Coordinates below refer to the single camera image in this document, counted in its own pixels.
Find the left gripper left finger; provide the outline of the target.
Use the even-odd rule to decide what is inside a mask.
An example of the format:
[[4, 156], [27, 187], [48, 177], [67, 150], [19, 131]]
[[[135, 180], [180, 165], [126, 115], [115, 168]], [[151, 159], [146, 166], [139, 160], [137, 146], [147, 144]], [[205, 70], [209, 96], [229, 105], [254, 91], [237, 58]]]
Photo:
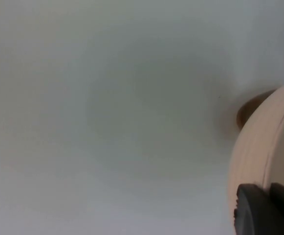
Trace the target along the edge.
[[234, 209], [236, 234], [284, 235], [284, 218], [271, 201], [269, 192], [255, 184], [239, 185]]

